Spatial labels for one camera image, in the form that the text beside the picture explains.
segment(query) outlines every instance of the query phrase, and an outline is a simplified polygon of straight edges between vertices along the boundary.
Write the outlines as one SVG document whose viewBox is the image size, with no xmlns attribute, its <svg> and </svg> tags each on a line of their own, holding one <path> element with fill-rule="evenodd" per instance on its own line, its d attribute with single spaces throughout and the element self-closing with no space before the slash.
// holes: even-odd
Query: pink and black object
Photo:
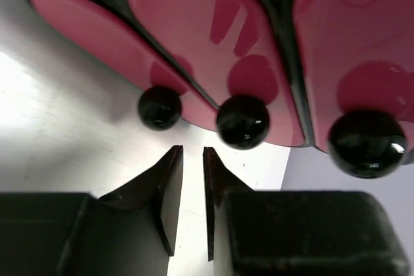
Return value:
<svg viewBox="0 0 414 276">
<path fill-rule="evenodd" d="M 414 0 L 28 0 L 179 118 L 236 149 L 315 147 L 376 178 L 414 161 Z"/>
</svg>

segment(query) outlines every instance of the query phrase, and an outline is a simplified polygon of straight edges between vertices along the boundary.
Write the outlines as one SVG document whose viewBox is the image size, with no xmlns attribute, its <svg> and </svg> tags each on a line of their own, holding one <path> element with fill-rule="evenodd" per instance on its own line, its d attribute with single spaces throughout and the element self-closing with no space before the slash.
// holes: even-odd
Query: pink panel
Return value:
<svg viewBox="0 0 414 276">
<path fill-rule="evenodd" d="M 246 94 L 267 103 L 267 142 L 304 143 L 290 86 L 267 15 L 257 0 L 128 0 L 136 18 L 193 69 L 221 105 Z"/>
<path fill-rule="evenodd" d="M 31 0 L 54 28 L 143 90 L 162 85 L 181 95 L 182 117 L 215 129 L 216 112 L 114 14 L 90 0 Z"/>
<path fill-rule="evenodd" d="M 295 0 L 316 145 L 345 112 L 392 114 L 414 147 L 414 0 Z"/>
</svg>

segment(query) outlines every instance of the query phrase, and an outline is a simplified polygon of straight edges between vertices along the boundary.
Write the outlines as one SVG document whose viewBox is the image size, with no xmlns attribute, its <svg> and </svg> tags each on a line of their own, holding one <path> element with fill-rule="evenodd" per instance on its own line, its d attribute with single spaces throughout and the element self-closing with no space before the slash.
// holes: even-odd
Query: round black knob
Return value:
<svg viewBox="0 0 414 276">
<path fill-rule="evenodd" d="M 179 95 L 165 87 L 151 87 L 138 102 L 138 114 L 147 127 L 154 131 L 172 128 L 181 115 Z"/>
<path fill-rule="evenodd" d="M 235 149 L 247 150 L 266 138 L 270 116 L 261 100 L 237 95 L 221 105 L 216 124 L 219 136 L 225 143 Z"/>
<path fill-rule="evenodd" d="M 333 162 L 359 178 L 391 173 L 404 161 L 407 147 L 401 126 L 383 112 L 347 113 L 329 132 L 328 150 Z"/>
</svg>

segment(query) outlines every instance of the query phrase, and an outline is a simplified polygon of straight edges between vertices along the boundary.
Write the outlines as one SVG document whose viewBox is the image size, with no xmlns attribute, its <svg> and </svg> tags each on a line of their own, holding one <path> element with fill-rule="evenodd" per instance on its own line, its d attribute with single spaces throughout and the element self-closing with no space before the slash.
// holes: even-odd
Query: magenta panel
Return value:
<svg viewBox="0 0 414 276">
<path fill-rule="evenodd" d="M 414 0 L 295 0 L 316 145 L 345 112 L 392 114 L 414 146 Z"/>
<path fill-rule="evenodd" d="M 205 129 L 215 129 L 215 110 L 114 14 L 90 0 L 31 3 L 47 23 L 140 89 L 161 85 L 178 92 L 182 117 Z"/>
<path fill-rule="evenodd" d="M 230 96 L 262 99 L 267 142 L 297 146 L 303 133 L 267 14 L 257 0 L 128 0 L 135 17 L 193 69 L 219 105 Z"/>
</svg>

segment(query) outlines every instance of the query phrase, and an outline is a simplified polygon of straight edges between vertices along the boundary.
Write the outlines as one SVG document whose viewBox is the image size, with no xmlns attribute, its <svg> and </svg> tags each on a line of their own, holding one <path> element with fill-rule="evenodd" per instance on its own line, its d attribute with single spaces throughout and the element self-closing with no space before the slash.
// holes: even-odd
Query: black sphere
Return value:
<svg viewBox="0 0 414 276">
<path fill-rule="evenodd" d="M 138 115 L 142 123 L 154 131 L 172 128 L 181 116 L 179 95 L 165 87 L 151 87 L 138 102 Z"/>
<path fill-rule="evenodd" d="M 333 162 L 359 178 L 391 173 L 404 161 L 407 147 L 401 126 L 383 112 L 347 113 L 329 132 L 328 150 Z"/>
<path fill-rule="evenodd" d="M 261 100 L 238 95 L 221 105 L 216 124 L 219 136 L 226 144 L 235 149 L 247 150 L 266 138 L 270 116 Z"/>
</svg>

